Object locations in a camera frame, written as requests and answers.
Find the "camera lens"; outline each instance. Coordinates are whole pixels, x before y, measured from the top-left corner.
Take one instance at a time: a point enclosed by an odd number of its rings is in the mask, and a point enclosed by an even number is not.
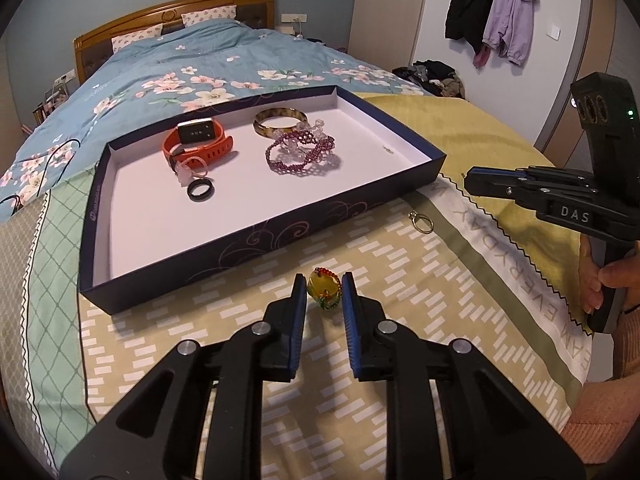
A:
[[[596,97],[596,108],[598,109],[598,117],[603,123],[606,123],[609,120],[609,109],[601,95]]]
[[[596,107],[593,105],[593,99],[590,96],[585,97],[584,104],[587,108],[587,117],[592,123],[596,122]]]
[[[581,121],[585,121],[587,117],[584,114],[584,105],[582,104],[582,101],[580,101],[580,99],[576,99],[575,103],[576,108],[578,108],[578,117],[580,117]]]

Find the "silver ring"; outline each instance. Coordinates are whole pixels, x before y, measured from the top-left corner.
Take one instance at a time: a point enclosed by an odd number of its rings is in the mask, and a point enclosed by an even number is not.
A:
[[[421,232],[423,235],[430,235],[431,233],[433,233],[433,222],[427,215],[420,214],[416,211],[411,211],[409,213],[409,218],[416,231]],[[421,227],[418,227],[418,224],[416,223],[418,220],[422,220],[423,222],[425,222],[425,224],[429,225],[429,229],[425,230]]]

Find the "yellow fabric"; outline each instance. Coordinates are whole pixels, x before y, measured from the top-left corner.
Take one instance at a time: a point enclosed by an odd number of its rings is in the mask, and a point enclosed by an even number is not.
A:
[[[473,166],[514,170],[552,166],[516,132],[472,104],[455,98],[359,94],[447,154],[442,173],[463,189]],[[535,212],[510,200],[473,197],[532,259],[549,283],[567,298],[582,322],[578,304],[578,233],[536,219]]]

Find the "device handle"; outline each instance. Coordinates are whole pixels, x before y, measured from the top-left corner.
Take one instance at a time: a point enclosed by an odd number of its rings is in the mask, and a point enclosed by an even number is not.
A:
[[[633,254],[633,250],[629,250],[629,246],[607,244],[605,241],[593,237],[589,237],[589,240],[591,242],[591,258],[599,267],[604,267]],[[587,325],[594,332],[611,334],[618,324],[618,317],[625,301],[626,288],[603,286],[602,295],[604,297],[602,306],[587,316]]]

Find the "orange smartwatch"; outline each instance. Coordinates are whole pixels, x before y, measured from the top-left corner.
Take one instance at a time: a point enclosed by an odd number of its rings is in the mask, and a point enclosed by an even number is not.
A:
[[[225,129],[213,118],[196,119],[178,124],[162,143],[164,158],[172,170],[178,162],[192,170],[220,160],[231,151],[234,138],[225,135]]]

